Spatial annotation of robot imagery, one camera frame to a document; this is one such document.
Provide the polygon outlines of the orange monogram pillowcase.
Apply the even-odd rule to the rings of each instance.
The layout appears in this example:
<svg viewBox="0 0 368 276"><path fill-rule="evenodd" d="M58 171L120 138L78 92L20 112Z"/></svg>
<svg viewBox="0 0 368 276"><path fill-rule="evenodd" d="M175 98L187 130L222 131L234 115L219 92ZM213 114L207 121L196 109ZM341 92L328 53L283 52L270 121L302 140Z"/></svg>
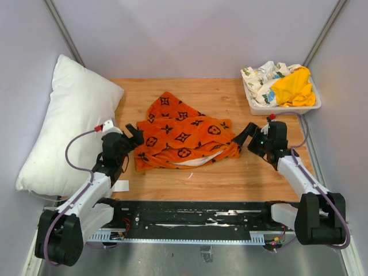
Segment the orange monogram pillowcase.
<svg viewBox="0 0 368 276"><path fill-rule="evenodd" d="M230 119L207 116L169 92L163 93L136 124L144 142L134 151L137 171L154 168L187 169L238 158Z"/></svg>

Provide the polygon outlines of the white pillow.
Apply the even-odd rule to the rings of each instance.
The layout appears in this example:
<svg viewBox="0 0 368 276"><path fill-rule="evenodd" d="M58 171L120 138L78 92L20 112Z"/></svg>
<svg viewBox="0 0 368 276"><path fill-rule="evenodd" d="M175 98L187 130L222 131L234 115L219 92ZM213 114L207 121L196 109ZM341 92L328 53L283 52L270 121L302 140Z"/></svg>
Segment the white pillow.
<svg viewBox="0 0 368 276"><path fill-rule="evenodd" d="M123 95L120 86L60 55L45 120L16 189L41 196L72 196L89 174L73 169L66 159L83 168L94 166L102 151L101 134L86 132L114 118Z"/></svg>

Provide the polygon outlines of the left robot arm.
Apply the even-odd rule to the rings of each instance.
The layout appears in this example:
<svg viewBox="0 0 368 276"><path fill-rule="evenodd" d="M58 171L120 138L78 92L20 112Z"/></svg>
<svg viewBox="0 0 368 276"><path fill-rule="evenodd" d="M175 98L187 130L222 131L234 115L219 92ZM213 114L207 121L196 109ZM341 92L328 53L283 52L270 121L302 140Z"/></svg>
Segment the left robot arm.
<svg viewBox="0 0 368 276"><path fill-rule="evenodd" d="M97 155L93 168L83 168L71 163L75 170L89 174L86 182L68 200L55 210L42 212L34 246L34 255L44 259L51 266L73 266L83 251L88 239L101 227L112 228L123 221L123 213L103 203L112 187L123 173L124 160L129 153L144 143L143 132L131 124L121 129L107 120L86 134L102 133L102 151Z"/></svg>

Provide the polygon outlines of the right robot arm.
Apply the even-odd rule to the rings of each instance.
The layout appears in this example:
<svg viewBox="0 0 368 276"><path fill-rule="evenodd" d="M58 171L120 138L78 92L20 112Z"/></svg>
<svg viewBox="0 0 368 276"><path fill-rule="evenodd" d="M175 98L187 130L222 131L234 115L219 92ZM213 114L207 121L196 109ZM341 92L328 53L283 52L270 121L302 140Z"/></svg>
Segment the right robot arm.
<svg viewBox="0 0 368 276"><path fill-rule="evenodd" d="M251 141L248 150L265 158L294 189L300 201L293 207L285 202L270 202L260 216L261 225L273 230L280 224L294 231L302 245L326 245L344 249L350 244L346 223L346 201L340 193L332 193L306 169L294 147L288 146L287 125L269 121L264 128L254 123L233 141L243 145Z"/></svg>

